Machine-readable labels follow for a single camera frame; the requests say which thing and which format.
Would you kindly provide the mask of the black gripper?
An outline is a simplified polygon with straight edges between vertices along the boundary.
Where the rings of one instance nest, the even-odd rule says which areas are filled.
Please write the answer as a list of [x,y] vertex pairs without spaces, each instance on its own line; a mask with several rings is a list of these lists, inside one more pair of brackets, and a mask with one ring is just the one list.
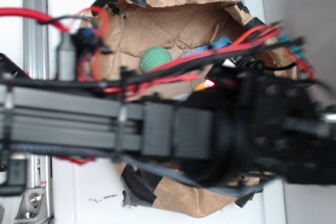
[[214,66],[215,132],[209,182],[270,172],[293,184],[335,184],[335,124],[294,81]]

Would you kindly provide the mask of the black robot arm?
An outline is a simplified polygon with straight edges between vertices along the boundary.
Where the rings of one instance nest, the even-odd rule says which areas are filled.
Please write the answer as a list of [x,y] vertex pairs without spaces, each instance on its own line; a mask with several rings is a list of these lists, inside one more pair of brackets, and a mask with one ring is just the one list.
[[126,102],[75,87],[2,81],[1,147],[111,157],[192,186],[262,172],[294,184],[335,184],[335,124],[304,81],[230,69],[184,101]]

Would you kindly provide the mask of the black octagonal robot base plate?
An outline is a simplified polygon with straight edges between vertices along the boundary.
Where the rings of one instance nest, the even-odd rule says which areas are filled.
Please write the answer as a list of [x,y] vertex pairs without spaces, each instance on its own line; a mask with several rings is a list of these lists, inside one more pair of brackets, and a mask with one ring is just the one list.
[[1,74],[9,73],[14,79],[30,80],[30,76],[5,54],[1,53]]

